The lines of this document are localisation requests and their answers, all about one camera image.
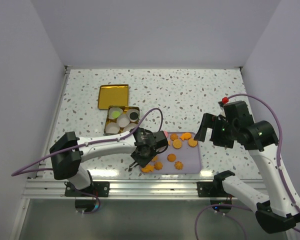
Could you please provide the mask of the black round cookie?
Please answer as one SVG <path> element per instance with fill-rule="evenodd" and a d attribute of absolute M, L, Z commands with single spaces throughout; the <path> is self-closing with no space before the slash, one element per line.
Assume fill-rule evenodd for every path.
<path fill-rule="evenodd" d="M 139 118 L 139 114 L 137 112 L 131 112 L 129 114 L 129 119 L 134 122 Z"/>

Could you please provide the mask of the gold cookie tin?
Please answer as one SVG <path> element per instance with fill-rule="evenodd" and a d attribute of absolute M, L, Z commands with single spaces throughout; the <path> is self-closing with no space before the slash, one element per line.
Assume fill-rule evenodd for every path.
<path fill-rule="evenodd" d="M 116 135 L 130 131 L 140 120 L 140 108 L 135 106 L 110 106 L 107 111 L 104 134 Z"/>

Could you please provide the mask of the green round cookie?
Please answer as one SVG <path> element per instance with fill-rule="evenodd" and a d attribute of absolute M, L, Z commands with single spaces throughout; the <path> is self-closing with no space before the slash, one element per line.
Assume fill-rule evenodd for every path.
<path fill-rule="evenodd" d="M 113 119 L 117 119 L 120 115 L 121 115 L 120 111 L 113 111 L 112 114 L 111 114 L 111 117 Z"/>

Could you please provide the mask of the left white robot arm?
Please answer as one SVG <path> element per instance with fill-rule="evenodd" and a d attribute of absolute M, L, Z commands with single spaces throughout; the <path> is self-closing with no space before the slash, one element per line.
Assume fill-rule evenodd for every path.
<path fill-rule="evenodd" d="M 50 149 L 50 159 L 55 180 L 67 180 L 82 196 L 93 193 L 91 174 L 81 166 L 83 162 L 98 157 L 128 154 L 133 159 L 128 170 L 146 167 L 157 155 L 167 150 L 168 133 L 151 132 L 137 127 L 130 131 L 101 137 L 76 136 L 66 132 Z"/>

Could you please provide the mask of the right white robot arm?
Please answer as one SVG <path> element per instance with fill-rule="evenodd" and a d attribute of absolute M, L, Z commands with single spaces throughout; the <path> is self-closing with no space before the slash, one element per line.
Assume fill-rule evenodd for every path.
<path fill-rule="evenodd" d="M 255 122 L 245 101 L 222 103 L 224 113 L 204 113 L 194 139 L 204 142 L 211 129 L 214 146 L 233 148 L 238 142 L 255 162 L 267 194 L 263 194 L 226 170 L 213 177 L 212 193 L 232 195 L 254 214 L 268 234 L 285 232 L 300 223 L 300 197 L 280 159 L 280 141 L 273 126 L 265 120 Z"/>

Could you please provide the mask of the orange fish cookie bottom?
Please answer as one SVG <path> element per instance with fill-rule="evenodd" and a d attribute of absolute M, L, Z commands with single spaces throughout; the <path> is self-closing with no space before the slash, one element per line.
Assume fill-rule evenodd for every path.
<path fill-rule="evenodd" d="M 141 171 L 143 173 L 152 173 L 155 170 L 155 167 L 153 165 L 146 165 L 145 167 L 141 168 Z"/>

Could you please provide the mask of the orange fish cookie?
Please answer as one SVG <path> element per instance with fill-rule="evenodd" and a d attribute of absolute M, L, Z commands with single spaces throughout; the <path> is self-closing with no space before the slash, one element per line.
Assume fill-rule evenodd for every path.
<path fill-rule="evenodd" d="M 141 168 L 141 171 L 143 173 L 152 173 L 155 170 L 155 167 L 153 165 L 146 165 L 145 167 Z"/>
<path fill-rule="evenodd" d="M 190 132 L 184 132 L 181 134 L 181 136 L 179 137 L 182 141 L 184 140 L 189 140 L 192 138 L 192 134 Z"/>

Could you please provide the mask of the flower cookie left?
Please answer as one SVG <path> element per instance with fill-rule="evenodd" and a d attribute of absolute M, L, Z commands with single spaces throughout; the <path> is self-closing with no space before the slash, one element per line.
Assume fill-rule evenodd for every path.
<path fill-rule="evenodd" d="M 155 161 L 157 161 L 158 160 L 158 156 L 156 155 L 151 161 L 152 162 L 155 162 Z"/>

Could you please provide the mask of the swirl cookie bottom left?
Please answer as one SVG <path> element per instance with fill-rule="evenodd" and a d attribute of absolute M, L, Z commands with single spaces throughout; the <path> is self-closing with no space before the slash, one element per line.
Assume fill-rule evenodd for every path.
<path fill-rule="evenodd" d="M 161 170 L 163 168 L 163 164 L 159 161 L 157 161 L 155 164 L 154 164 L 154 169 L 155 170 Z"/>

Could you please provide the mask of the swirl cookie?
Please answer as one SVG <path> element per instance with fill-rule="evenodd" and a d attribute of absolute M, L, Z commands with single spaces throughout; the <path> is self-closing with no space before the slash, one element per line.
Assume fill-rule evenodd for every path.
<path fill-rule="evenodd" d="M 184 168 L 184 164 L 181 161 L 176 161 L 174 163 L 174 167 L 176 170 L 182 170 Z"/>
<path fill-rule="evenodd" d="M 154 169 L 155 170 L 161 170 L 163 168 L 163 164 L 159 161 L 157 161 L 155 164 L 154 164 Z"/>
<path fill-rule="evenodd" d="M 175 141 L 175 140 L 177 140 L 179 138 L 179 136 L 176 134 L 176 133 L 172 133 L 171 135 L 170 135 L 170 139 L 172 140 L 172 141 Z"/>

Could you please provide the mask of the orange fish cookie top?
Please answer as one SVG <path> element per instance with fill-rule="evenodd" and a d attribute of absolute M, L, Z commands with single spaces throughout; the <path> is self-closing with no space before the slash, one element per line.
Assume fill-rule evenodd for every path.
<path fill-rule="evenodd" d="M 184 140 L 189 140 L 192 138 L 192 134 L 190 132 L 184 132 L 181 134 L 181 136 L 179 137 L 182 141 Z"/>

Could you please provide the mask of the round dotted cookie right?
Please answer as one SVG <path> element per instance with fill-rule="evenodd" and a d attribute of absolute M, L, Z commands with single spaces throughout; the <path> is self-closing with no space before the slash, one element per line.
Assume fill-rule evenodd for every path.
<path fill-rule="evenodd" d="M 188 140 L 188 145 L 192 148 L 195 148 L 197 145 L 198 145 L 198 141 L 197 140 L 194 140 L 193 138 L 190 138 Z"/>

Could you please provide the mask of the round dotted cookie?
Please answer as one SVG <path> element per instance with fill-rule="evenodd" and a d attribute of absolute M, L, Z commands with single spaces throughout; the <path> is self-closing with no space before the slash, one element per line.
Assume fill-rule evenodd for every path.
<path fill-rule="evenodd" d="M 175 148 L 175 149 L 180 149 L 182 146 L 183 146 L 183 143 L 180 139 L 175 139 L 173 140 L 172 142 L 172 146 Z"/>
<path fill-rule="evenodd" d="M 193 138 L 190 138 L 188 140 L 188 145 L 192 148 L 195 148 L 197 145 L 198 145 L 198 141 L 197 140 L 194 140 Z"/>

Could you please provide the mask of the round chip cookie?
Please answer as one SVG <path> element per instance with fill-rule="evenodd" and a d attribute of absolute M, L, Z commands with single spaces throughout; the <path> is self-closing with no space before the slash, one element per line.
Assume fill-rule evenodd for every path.
<path fill-rule="evenodd" d="M 176 156 L 175 154 L 173 154 L 173 153 L 171 153 L 171 154 L 169 154 L 169 155 L 167 156 L 167 160 L 168 160 L 169 162 L 174 162 L 176 159 L 177 159 L 177 156 Z"/>

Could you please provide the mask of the white paper cup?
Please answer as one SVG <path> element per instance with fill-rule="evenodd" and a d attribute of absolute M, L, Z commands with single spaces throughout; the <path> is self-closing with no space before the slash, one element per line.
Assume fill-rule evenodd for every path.
<path fill-rule="evenodd" d="M 105 127 L 105 133 L 115 135 L 120 132 L 121 128 L 116 122 L 110 122 Z"/>
<path fill-rule="evenodd" d="M 135 123 L 129 123 L 129 124 L 123 129 L 123 132 L 130 132 L 130 131 L 133 130 L 136 126 L 137 126 L 137 124 L 135 124 Z"/>
<path fill-rule="evenodd" d="M 126 112 L 126 115 L 131 123 L 137 123 L 140 117 L 140 111 L 135 108 L 131 108 Z"/>
<path fill-rule="evenodd" d="M 123 109 L 120 107 L 111 107 L 108 110 L 108 118 L 110 120 L 115 120 L 117 119 L 121 114 L 123 113 Z"/>
<path fill-rule="evenodd" d="M 120 128 L 125 128 L 128 124 L 130 124 L 130 119 L 126 114 L 122 114 L 116 119 L 116 123 Z"/>

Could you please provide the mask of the swirl cookie bottom right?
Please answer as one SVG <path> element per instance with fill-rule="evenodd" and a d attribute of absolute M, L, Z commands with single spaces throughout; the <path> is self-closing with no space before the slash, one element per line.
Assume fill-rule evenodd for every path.
<path fill-rule="evenodd" d="M 176 170 L 182 170 L 184 168 L 184 164 L 181 161 L 176 161 L 174 163 L 174 167 Z"/>

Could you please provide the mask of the round dotted cookie centre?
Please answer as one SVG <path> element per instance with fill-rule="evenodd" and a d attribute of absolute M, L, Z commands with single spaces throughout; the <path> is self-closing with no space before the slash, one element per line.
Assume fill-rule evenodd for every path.
<path fill-rule="evenodd" d="M 175 139 L 173 140 L 172 142 L 172 146 L 175 148 L 175 149 L 180 149 L 182 146 L 183 146 L 183 143 L 180 139 Z"/>

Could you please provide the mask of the swirl cookie top centre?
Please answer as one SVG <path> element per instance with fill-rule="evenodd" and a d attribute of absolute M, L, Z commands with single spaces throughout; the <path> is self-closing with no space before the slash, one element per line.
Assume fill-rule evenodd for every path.
<path fill-rule="evenodd" d="M 177 140 L 179 138 L 179 136 L 176 134 L 176 133 L 172 133 L 171 135 L 170 135 L 170 139 L 172 140 L 172 141 L 175 141 L 175 140 Z"/>

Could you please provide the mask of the lilac plastic tray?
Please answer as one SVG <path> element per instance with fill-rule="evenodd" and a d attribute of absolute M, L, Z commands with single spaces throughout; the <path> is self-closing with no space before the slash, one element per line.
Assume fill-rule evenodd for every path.
<path fill-rule="evenodd" d="M 175 149 L 173 147 L 173 141 L 170 139 L 171 134 L 177 134 L 178 139 L 183 132 L 169 132 L 168 133 L 168 148 L 165 152 L 157 155 L 158 160 L 155 162 L 150 162 L 148 165 L 154 166 L 156 162 L 161 162 L 163 164 L 163 168 L 161 170 L 154 169 L 153 172 L 144 173 L 146 175 L 154 175 L 154 174 L 162 174 L 162 175 L 179 175 L 179 174 L 198 174 L 202 170 L 201 163 L 201 153 L 200 147 L 197 145 L 196 147 L 190 147 L 188 145 L 188 140 L 182 141 L 182 147 L 180 149 Z M 169 154 L 175 154 L 176 160 L 174 162 L 169 162 L 167 160 L 167 156 Z M 183 169 L 177 170 L 174 167 L 175 162 L 180 161 L 183 163 Z"/>

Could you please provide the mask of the gold tin lid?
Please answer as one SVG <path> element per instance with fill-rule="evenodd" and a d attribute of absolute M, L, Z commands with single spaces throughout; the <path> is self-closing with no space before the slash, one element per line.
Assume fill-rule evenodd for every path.
<path fill-rule="evenodd" d="M 97 105 L 99 110 L 107 110 L 110 106 L 128 106 L 128 104 L 128 84 L 110 84 L 100 86 Z"/>

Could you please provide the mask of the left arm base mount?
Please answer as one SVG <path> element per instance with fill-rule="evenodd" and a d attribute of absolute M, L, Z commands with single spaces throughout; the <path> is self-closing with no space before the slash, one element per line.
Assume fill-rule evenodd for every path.
<path fill-rule="evenodd" d="M 66 197 L 105 197 L 109 196 L 110 183 L 108 181 L 95 181 L 91 173 L 87 171 L 90 180 L 90 186 L 78 190 L 71 182 L 64 182 Z"/>

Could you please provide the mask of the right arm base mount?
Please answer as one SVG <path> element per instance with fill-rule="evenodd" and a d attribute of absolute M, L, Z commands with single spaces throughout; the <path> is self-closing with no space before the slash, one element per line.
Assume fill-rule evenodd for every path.
<path fill-rule="evenodd" d="M 216 174 L 212 181 L 198 181 L 196 183 L 197 195 L 199 198 L 222 198 L 227 197 L 229 194 L 225 192 L 222 182 L 235 173 L 226 170 Z"/>

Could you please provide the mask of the aluminium rail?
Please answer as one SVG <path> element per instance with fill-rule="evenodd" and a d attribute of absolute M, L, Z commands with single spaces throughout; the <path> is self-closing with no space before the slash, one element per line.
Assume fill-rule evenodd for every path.
<path fill-rule="evenodd" d="M 211 180 L 97 180 L 102 200 L 197 200 L 221 199 L 220 196 L 199 192 L 208 191 Z M 70 187 L 65 181 L 28 179 L 22 197 L 25 199 L 70 198 Z"/>

